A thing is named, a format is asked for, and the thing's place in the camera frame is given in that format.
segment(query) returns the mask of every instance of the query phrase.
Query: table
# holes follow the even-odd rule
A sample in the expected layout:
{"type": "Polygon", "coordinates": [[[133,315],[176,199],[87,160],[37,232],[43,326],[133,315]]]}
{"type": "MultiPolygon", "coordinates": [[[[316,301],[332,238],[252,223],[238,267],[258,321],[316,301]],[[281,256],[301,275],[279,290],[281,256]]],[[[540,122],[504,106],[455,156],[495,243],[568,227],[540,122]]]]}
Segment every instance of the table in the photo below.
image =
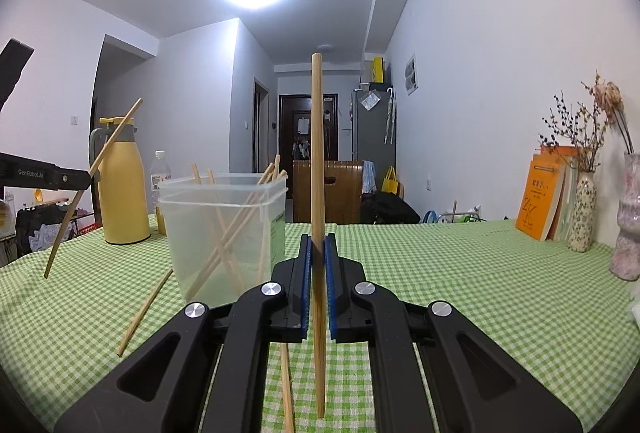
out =
{"type": "MultiPolygon", "coordinates": [[[[286,225],[296,256],[306,223],[286,225]]],[[[580,418],[585,431],[620,392],[640,356],[625,282],[607,272],[611,249],[572,253],[541,243],[513,222],[453,225],[327,225],[338,253],[404,301],[453,303],[580,418]]],[[[109,246],[101,229],[63,243],[49,280],[48,251],[0,269],[0,363],[46,427],[119,362],[115,349],[132,316],[170,265],[152,223],[139,244],[109,246]]],[[[171,276],[125,352],[140,346],[185,301],[171,276]]],[[[366,345],[327,348],[326,416],[316,420],[313,337],[290,347],[300,432],[373,432],[366,345]]],[[[263,432],[283,430],[278,349],[271,348],[263,432]]]]}

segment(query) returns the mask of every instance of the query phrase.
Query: clear plastic box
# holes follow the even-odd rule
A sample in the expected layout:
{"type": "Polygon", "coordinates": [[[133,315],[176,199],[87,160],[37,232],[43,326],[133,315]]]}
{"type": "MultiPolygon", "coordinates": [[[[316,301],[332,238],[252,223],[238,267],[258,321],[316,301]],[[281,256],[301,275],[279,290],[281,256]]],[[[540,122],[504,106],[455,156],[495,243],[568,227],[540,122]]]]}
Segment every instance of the clear plastic box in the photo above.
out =
{"type": "Polygon", "coordinates": [[[160,184],[174,273],[187,302],[216,307],[268,281],[284,259],[286,178],[219,174],[160,184]]]}

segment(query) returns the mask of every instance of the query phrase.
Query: thermos handle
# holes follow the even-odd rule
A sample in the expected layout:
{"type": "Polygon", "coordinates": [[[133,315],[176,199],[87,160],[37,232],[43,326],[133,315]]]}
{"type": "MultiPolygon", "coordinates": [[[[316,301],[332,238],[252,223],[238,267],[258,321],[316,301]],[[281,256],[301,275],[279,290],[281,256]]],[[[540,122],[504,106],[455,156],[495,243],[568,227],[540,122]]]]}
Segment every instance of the thermos handle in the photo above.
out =
{"type": "MultiPolygon", "coordinates": [[[[93,164],[95,162],[95,158],[98,156],[95,150],[95,141],[97,140],[99,135],[107,135],[106,128],[96,128],[89,135],[89,162],[93,164]]],[[[100,181],[100,174],[96,171],[94,175],[95,181],[100,181]]]]}

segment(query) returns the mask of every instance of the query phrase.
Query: dark wooden door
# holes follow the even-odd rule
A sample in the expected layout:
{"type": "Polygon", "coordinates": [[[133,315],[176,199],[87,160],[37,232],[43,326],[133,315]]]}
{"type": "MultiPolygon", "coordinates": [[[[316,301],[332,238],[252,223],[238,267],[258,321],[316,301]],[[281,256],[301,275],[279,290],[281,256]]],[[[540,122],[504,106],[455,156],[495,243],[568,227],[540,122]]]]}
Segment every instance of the dark wooden door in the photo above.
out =
{"type": "MultiPolygon", "coordinates": [[[[324,98],[324,159],[338,159],[338,95],[327,93],[324,98]]],[[[294,144],[308,144],[311,152],[311,96],[281,95],[278,149],[280,167],[287,172],[287,198],[293,197],[294,144]]]]}

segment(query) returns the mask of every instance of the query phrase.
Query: wooden stick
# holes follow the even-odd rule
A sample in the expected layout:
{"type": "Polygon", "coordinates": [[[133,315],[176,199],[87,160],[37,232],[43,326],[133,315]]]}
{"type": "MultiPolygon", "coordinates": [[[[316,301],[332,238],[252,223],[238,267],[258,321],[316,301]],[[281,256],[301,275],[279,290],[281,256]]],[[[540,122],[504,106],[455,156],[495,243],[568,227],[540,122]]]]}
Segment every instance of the wooden stick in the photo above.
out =
{"type": "MultiPolygon", "coordinates": [[[[207,175],[209,175],[209,182],[211,185],[214,185],[216,183],[215,178],[213,178],[213,171],[211,170],[211,168],[207,169],[207,175]]],[[[218,221],[220,222],[220,229],[222,229],[222,235],[224,236],[226,233],[226,223],[225,223],[225,219],[222,216],[222,211],[220,211],[220,208],[218,206],[216,206],[216,215],[218,216],[218,221]]],[[[234,271],[234,275],[236,276],[236,278],[239,280],[239,286],[241,288],[241,292],[244,292],[245,287],[244,287],[244,278],[242,277],[242,271],[240,270],[240,262],[238,261],[238,258],[236,257],[236,254],[233,251],[230,251],[230,255],[231,255],[231,269],[233,269],[234,271]]]]}
{"type": "MultiPolygon", "coordinates": [[[[202,185],[202,180],[200,179],[200,172],[198,171],[198,165],[196,162],[191,162],[191,171],[193,171],[193,178],[196,181],[196,184],[202,185]]],[[[234,289],[236,290],[236,295],[238,297],[242,292],[244,292],[244,284],[242,283],[242,275],[236,272],[231,266],[231,261],[229,261],[229,257],[227,256],[227,251],[222,245],[222,241],[220,240],[220,236],[216,232],[216,230],[210,225],[210,222],[207,220],[209,224],[209,234],[213,238],[213,241],[216,242],[216,248],[221,251],[222,254],[222,264],[225,267],[226,275],[229,278],[229,281],[234,285],[234,289]]]]}
{"type": "MultiPolygon", "coordinates": [[[[269,164],[268,168],[264,171],[264,173],[258,180],[258,185],[264,184],[268,178],[271,178],[271,174],[273,173],[273,168],[274,168],[273,163],[269,164]]],[[[255,194],[252,193],[248,196],[245,204],[246,205],[252,204],[254,203],[254,201],[255,201],[255,194]]],[[[230,246],[233,244],[238,234],[242,231],[242,229],[244,229],[244,226],[246,226],[246,224],[251,220],[251,216],[253,215],[254,212],[255,212],[255,207],[252,207],[251,209],[245,207],[240,211],[238,211],[238,214],[236,214],[236,217],[233,219],[233,221],[227,228],[226,233],[222,236],[221,242],[225,248],[227,249],[230,248],[230,246]]],[[[209,256],[206,262],[204,262],[204,265],[200,269],[200,272],[198,272],[198,275],[196,276],[195,281],[187,291],[187,301],[191,300],[196,294],[196,292],[200,290],[200,288],[202,287],[202,285],[204,285],[204,282],[206,282],[206,280],[209,278],[211,273],[218,267],[220,260],[221,260],[220,252],[218,251],[218,248],[215,248],[214,251],[211,253],[211,256],[209,256]]]]}
{"type": "Polygon", "coordinates": [[[326,280],[324,273],[324,116],[322,54],[311,57],[311,241],[314,291],[316,410],[324,418],[326,373],[326,280]]]}
{"type": "MultiPolygon", "coordinates": [[[[209,175],[209,184],[214,185],[216,183],[216,180],[215,178],[213,178],[213,171],[211,170],[211,168],[207,169],[207,175],[209,175]]],[[[218,220],[220,220],[220,227],[222,228],[222,233],[224,234],[226,233],[226,223],[218,206],[216,206],[216,214],[218,215],[218,220]]]]}
{"type": "Polygon", "coordinates": [[[289,345],[280,343],[280,371],[282,373],[282,405],[284,408],[284,425],[287,433],[296,433],[293,420],[293,397],[291,392],[291,375],[289,373],[289,345]]]}
{"type": "MultiPolygon", "coordinates": [[[[283,178],[287,176],[287,172],[284,169],[275,176],[275,172],[273,173],[273,182],[278,178],[283,178]]],[[[269,243],[271,241],[271,221],[268,218],[264,219],[264,227],[262,228],[262,244],[260,245],[260,263],[258,263],[258,275],[255,279],[256,285],[258,283],[262,283],[262,277],[264,276],[264,268],[267,265],[267,258],[269,257],[269,243]]]]}
{"type": "Polygon", "coordinates": [[[124,336],[122,337],[120,345],[116,349],[116,355],[118,357],[122,357],[122,354],[124,353],[124,350],[127,348],[127,345],[129,344],[131,337],[136,331],[138,325],[140,324],[140,321],[142,321],[142,318],[145,316],[146,311],[149,310],[151,303],[154,302],[154,299],[156,299],[156,296],[161,291],[162,286],[164,286],[164,284],[169,279],[169,276],[171,276],[173,271],[174,269],[169,269],[167,272],[164,273],[164,275],[162,276],[158,284],[151,291],[151,294],[149,294],[145,302],[142,304],[142,307],[140,307],[140,310],[138,310],[138,313],[135,315],[135,317],[133,317],[133,320],[129,324],[129,328],[127,328],[127,331],[124,333],[124,336]]]}
{"type": "MultiPolygon", "coordinates": [[[[93,177],[95,175],[95,172],[98,171],[98,166],[100,166],[100,163],[102,162],[104,157],[107,155],[107,153],[111,149],[111,146],[113,146],[113,143],[116,142],[118,135],[120,135],[122,130],[125,128],[125,126],[129,122],[133,114],[136,113],[136,111],[140,107],[140,104],[142,104],[141,98],[139,98],[136,101],[136,103],[133,106],[131,106],[131,109],[123,117],[123,119],[120,121],[120,123],[118,124],[114,132],[109,137],[109,140],[102,147],[102,150],[100,151],[100,153],[98,153],[98,156],[95,158],[94,163],[91,165],[91,169],[89,169],[90,177],[93,177]]],[[[51,270],[51,266],[53,265],[53,260],[56,259],[56,254],[58,253],[60,243],[62,243],[62,238],[65,235],[66,226],[71,221],[71,218],[73,217],[74,212],[76,211],[76,207],[78,207],[78,204],[80,203],[80,198],[82,198],[83,193],[84,191],[82,190],[76,193],[76,196],[74,196],[74,199],[71,201],[71,204],[66,210],[65,217],[62,219],[62,223],[60,224],[60,229],[58,230],[56,239],[53,242],[53,247],[51,248],[51,252],[49,253],[49,261],[47,261],[47,267],[44,270],[45,279],[49,278],[49,272],[51,270]]]]}
{"type": "Polygon", "coordinates": [[[275,160],[273,161],[273,177],[272,177],[272,181],[275,180],[276,178],[278,178],[278,175],[280,171],[280,155],[276,155],[275,160]]]}
{"type": "Polygon", "coordinates": [[[196,184],[202,185],[202,180],[200,180],[200,172],[198,171],[198,165],[196,162],[189,162],[191,164],[191,171],[193,171],[193,179],[196,181],[196,184]]]}

